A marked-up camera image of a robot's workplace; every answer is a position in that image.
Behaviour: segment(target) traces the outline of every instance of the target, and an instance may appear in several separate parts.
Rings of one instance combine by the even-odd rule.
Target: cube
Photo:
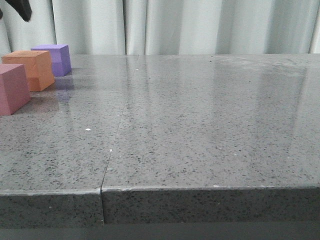
[[[71,71],[69,46],[67,44],[42,44],[31,48],[31,50],[50,51],[54,76],[62,77]]]
[[[24,64],[29,90],[43,91],[55,82],[49,51],[14,51],[2,57],[3,64]]]
[[[0,116],[12,115],[29,101],[25,66],[0,64]]]

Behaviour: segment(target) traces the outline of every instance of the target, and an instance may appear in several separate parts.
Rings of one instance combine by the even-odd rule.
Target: glossy surface
[[[316,220],[319,66],[307,54],[74,56],[0,117],[0,211],[26,216],[0,222]]]

